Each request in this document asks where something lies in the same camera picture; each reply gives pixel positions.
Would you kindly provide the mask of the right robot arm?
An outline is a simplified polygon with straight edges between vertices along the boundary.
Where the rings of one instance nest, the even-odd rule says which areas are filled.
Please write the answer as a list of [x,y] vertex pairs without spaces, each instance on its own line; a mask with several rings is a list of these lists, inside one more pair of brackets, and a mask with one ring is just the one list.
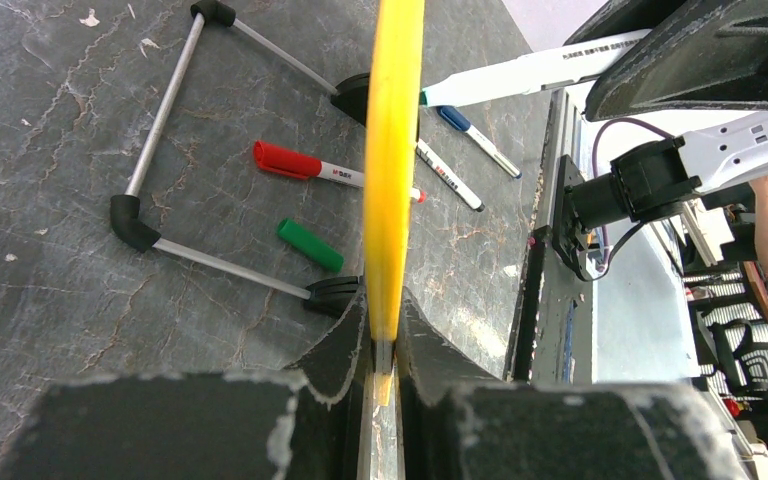
[[609,1],[569,39],[641,31],[595,78],[590,121],[658,110],[739,110],[742,117],[637,146],[587,180],[559,164],[552,245],[578,277],[588,234],[622,219],[635,228],[684,201],[768,174],[768,1]]

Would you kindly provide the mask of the green whiteboard marker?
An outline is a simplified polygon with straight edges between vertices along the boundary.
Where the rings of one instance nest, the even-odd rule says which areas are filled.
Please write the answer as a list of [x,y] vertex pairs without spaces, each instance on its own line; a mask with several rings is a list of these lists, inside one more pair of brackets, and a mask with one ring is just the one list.
[[611,35],[454,73],[424,87],[420,104],[462,107],[589,82],[649,33],[648,29],[641,29]]

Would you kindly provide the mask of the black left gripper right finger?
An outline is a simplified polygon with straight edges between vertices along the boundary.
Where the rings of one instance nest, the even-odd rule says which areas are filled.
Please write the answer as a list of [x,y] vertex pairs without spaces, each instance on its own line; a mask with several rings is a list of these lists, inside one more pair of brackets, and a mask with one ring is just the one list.
[[396,341],[398,435],[407,479],[463,477],[452,390],[497,382],[436,329],[413,292],[402,292]]

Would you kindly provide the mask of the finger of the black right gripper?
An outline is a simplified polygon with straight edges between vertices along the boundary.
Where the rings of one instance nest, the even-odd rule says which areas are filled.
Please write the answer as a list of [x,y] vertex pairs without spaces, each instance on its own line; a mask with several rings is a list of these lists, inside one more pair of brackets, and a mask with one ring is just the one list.
[[653,29],[685,0],[609,0],[566,40],[567,45],[640,29]]
[[659,110],[768,110],[768,0],[685,1],[610,66],[589,121]]

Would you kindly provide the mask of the green marker cap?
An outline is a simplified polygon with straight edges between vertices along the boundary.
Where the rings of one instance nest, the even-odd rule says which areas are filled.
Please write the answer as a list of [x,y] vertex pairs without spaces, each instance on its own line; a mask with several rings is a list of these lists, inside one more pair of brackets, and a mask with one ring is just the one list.
[[344,257],[291,218],[285,218],[278,224],[276,234],[322,268],[334,273],[342,270]]

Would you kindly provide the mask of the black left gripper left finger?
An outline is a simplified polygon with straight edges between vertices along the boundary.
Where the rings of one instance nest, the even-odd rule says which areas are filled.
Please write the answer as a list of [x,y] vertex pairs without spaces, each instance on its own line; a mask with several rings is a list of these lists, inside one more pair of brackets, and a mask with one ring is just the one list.
[[355,479],[361,450],[368,325],[365,291],[288,367],[305,375],[290,440],[288,479]]

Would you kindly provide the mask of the white board orange frame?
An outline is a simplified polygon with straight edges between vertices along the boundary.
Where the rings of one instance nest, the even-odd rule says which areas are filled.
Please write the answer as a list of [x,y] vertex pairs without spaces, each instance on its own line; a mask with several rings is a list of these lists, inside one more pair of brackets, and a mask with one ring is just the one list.
[[[414,154],[419,140],[418,108],[425,4],[422,1],[382,1],[379,4],[370,73],[334,86],[280,47],[245,25],[230,6],[197,1],[189,34],[177,60],[160,107],[147,135],[128,186],[110,200],[110,224],[115,235],[137,251],[158,249],[305,300],[311,310],[339,317],[360,286],[367,290],[374,397],[390,399],[395,378],[395,346],[400,323],[412,203],[426,195],[414,187]],[[320,178],[361,189],[366,276],[332,279],[306,288],[226,262],[165,240],[140,219],[139,191],[148,172],[171,108],[205,26],[235,28],[297,71],[317,82],[332,103],[366,129],[364,166],[354,171],[318,158],[258,141],[252,149],[264,172],[288,178]]]

